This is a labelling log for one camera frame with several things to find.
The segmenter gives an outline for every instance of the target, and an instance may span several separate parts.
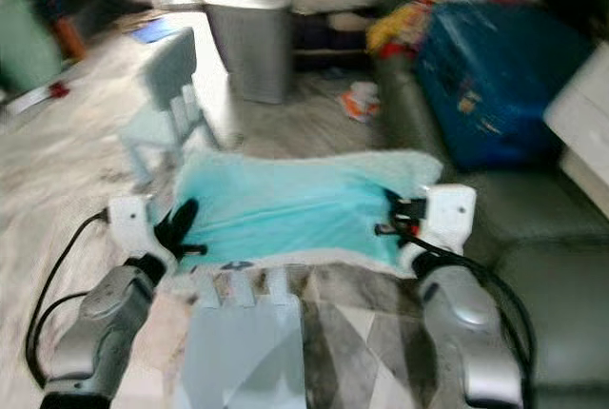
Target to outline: light blue plastic part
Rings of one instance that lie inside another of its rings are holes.
[[[399,267],[396,238],[374,235],[374,225],[387,221],[384,190],[422,197],[441,171],[436,159],[416,151],[290,161],[194,154],[178,178],[176,206],[198,200],[185,242],[205,243],[208,253],[187,256],[182,268],[337,247]]]
[[[192,85],[192,73],[197,68],[194,43],[194,31],[184,29],[144,68],[151,102],[144,105],[120,132],[138,184],[152,181],[142,146],[169,152],[181,163],[182,145],[198,128],[204,142],[219,147]]]
[[[255,298],[246,273],[233,271],[233,296],[217,305],[204,279],[174,409],[306,409],[300,302],[284,269],[267,279],[270,295]]]

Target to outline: folded cloth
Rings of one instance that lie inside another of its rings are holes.
[[[441,171],[433,157],[409,150],[286,161],[193,154],[178,177],[175,205],[199,202],[185,243],[205,243],[208,253],[186,256],[182,268],[332,248],[399,268],[396,238],[374,234],[388,218],[385,190],[422,197]]]

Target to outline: light blue chair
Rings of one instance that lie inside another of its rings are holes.
[[[144,67],[151,103],[143,106],[119,135],[138,185],[152,181],[142,146],[168,152],[180,164],[184,142],[199,129],[204,142],[219,148],[192,85],[196,68],[192,29],[181,31]]]

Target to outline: turquoise cloth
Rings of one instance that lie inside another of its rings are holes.
[[[185,243],[206,243],[208,253],[187,256],[182,269],[331,247],[397,267],[396,239],[374,234],[388,217],[384,191],[421,197],[441,172],[440,162],[415,151],[281,161],[196,153],[178,177],[176,207],[199,202]]]

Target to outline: blue paper on floor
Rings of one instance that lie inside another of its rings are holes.
[[[175,202],[199,202],[185,243],[205,243],[208,253],[186,256],[182,268],[328,248],[363,254],[376,268],[399,268],[397,239],[374,234],[374,225],[387,221],[385,190],[421,197],[441,171],[436,159],[410,150],[281,161],[194,154]]]
[[[180,28],[172,25],[165,17],[160,17],[148,22],[145,27],[131,33],[133,37],[142,43],[154,43],[172,35]]]

